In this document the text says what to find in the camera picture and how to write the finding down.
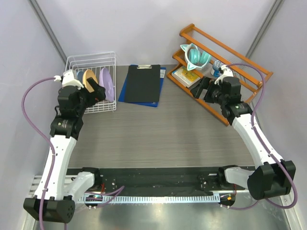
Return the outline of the purple plate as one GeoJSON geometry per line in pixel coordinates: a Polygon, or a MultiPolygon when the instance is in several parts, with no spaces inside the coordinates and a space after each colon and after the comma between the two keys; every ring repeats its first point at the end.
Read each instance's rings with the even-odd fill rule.
{"type": "Polygon", "coordinates": [[[106,89],[106,100],[109,102],[114,101],[114,85],[112,77],[107,68],[102,68],[99,74],[99,85],[106,89]]]}

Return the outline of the blue plate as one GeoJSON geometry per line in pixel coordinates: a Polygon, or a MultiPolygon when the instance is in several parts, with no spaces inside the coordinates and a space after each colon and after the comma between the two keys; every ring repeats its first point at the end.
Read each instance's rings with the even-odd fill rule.
{"type": "Polygon", "coordinates": [[[80,83],[83,83],[83,75],[84,75],[84,71],[78,71],[77,72],[77,80],[80,82],[80,83]]]}

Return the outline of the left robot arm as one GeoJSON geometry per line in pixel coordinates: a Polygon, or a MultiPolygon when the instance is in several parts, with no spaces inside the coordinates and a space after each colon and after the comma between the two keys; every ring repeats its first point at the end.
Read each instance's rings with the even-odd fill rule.
{"type": "Polygon", "coordinates": [[[102,178],[98,168],[85,167],[77,177],[65,185],[66,172],[72,151],[83,126],[82,117],[87,108],[106,98],[105,88],[93,79],[87,79],[93,91],[84,85],[70,83],[59,89],[56,115],[50,125],[50,137],[46,137],[33,124],[28,123],[49,144],[49,153],[40,183],[32,198],[24,200],[24,209],[41,224],[45,221],[67,224],[76,209],[76,202],[90,189],[101,188],[102,178]]]}

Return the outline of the orange plate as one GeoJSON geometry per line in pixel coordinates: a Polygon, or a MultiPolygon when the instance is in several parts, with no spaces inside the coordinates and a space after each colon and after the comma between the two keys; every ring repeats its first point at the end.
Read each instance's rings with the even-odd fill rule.
{"type": "Polygon", "coordinates": [[[88,82],[88,79],[92,78],[96,83],[98,83],[95,73],[91,69],[87,69],[83,74],[83,84],[89,92],[93,92],[94,89],[88,82]]]}

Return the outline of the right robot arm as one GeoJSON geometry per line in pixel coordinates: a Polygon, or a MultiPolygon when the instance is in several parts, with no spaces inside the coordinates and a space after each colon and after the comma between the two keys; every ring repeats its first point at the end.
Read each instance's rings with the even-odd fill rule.
{"type": "Polygon", "coordinates": [[[204,77],[190,92],[199,98],[203,90],[206,91],[204,101],[220,105],[222,115],[241,136],[255,165],[254,171],[235,165],[220,168],[217,185],[228,189],[236,184],[249,190],[255,200],[289,194],[296,167],[292,161],[285,161],[262,133],[252,109],[241,99],[239,79],[225,77],[215,84],[213,79],[204,77]]]}

